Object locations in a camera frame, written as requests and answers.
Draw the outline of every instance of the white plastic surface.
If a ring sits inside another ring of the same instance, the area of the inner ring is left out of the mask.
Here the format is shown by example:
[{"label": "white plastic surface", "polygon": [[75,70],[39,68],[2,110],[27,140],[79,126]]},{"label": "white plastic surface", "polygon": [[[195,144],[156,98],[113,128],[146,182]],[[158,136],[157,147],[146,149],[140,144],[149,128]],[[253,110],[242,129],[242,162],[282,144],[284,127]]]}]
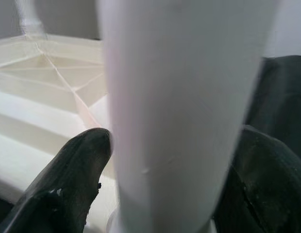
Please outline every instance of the white plastic surface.
[{"label": "white plastic surface", "polygon": [[[0,41],[0,197],[11,202],[70,138],[92,127],[110,129],[102,42],[46,38]],[[85,232],[105,232],[117,206],[111,162]]]}]

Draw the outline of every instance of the white cylinder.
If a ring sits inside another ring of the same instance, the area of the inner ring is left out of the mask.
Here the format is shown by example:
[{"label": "white cylinder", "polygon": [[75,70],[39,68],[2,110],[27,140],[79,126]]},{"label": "white cylinder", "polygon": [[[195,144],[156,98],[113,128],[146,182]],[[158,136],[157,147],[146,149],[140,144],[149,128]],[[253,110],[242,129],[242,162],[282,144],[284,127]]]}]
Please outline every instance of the white cylinder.
[{"label": "white cylinder", "polygon": [[128,233],[197,233],[215,209],[274,15],[273,0],[103,0]]}]

